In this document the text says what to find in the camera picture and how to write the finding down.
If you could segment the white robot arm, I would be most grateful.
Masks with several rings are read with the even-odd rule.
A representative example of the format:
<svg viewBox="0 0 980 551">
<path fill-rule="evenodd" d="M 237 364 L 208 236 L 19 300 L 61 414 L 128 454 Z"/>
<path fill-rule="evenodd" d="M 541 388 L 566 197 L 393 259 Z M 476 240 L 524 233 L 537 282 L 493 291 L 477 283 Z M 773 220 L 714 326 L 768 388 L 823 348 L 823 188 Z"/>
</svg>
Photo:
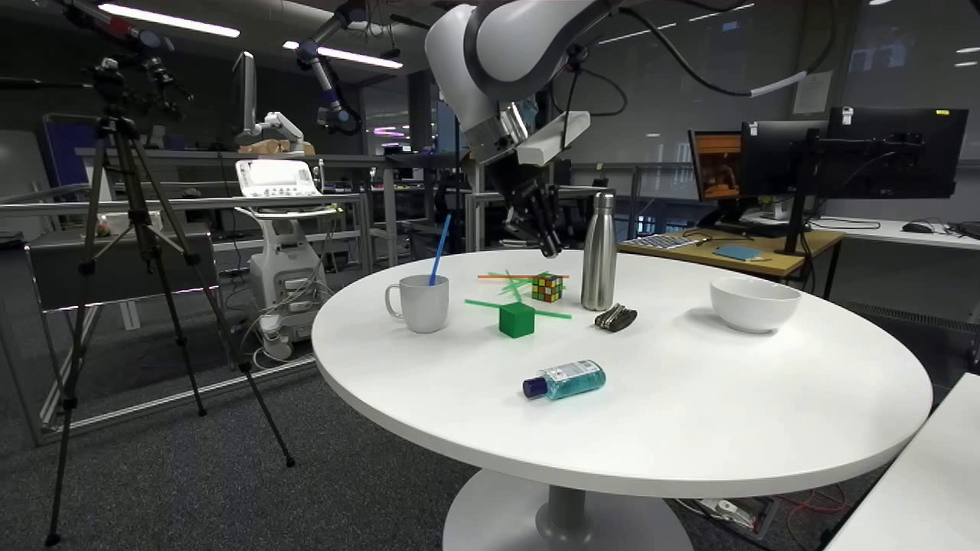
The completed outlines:
<svg viewBox="0 0 980 551">
<path fill-rule="evenodd" d="M 461 123 L 477 167 L 511 160 L 517 173 L 500 185 L 511 225 L 544 257 L 563 252 L 555 207 L 533 167 L 544 167 L 590 127 L 587 110 L 566 107 L 529 130 L 520 104 L 541 93 L 617 11 L 619 0 L 504 0 L 481 10 L 461 3 L 425 31 L 425 61 Z"/>
</svg>

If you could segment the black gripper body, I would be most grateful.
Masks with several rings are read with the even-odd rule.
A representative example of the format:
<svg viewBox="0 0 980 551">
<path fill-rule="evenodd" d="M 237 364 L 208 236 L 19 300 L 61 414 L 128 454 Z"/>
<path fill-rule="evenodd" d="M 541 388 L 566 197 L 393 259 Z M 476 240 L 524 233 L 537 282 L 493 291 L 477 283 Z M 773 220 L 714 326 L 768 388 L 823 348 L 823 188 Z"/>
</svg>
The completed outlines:
<svg viewBox="0 0 980 551">
<path fill-rule="evenodd" d="M 511 228 L 555 225 L 555 188 L 544 183 L 541 167 L 514 164 L 504 178 L 504 205 Z"/>
</svg>

